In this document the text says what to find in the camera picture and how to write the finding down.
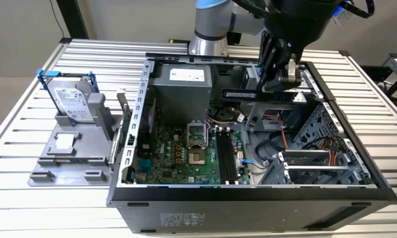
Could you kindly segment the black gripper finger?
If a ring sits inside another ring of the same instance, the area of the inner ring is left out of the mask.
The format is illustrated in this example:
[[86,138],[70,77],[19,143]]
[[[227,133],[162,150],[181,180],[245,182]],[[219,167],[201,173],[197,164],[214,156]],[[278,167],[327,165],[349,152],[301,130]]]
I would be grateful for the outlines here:
[[289,83],[289,44],[285,41],[277,41],[273,50],[274,52],[267,57],[267,91],[283,91],[286,84]]
[[270,56],[270,51],[271,51],[271,44],[273,44],[273,37],[270,36],[269,33],[262,33],[261,35],[261,44],[259,44],[259,57],[258,57],[258,66],[259,66],[259,80],[257,83],[255,89],[261,91],[262,85],[266,80],[266,62],[267,62],[267,57]]

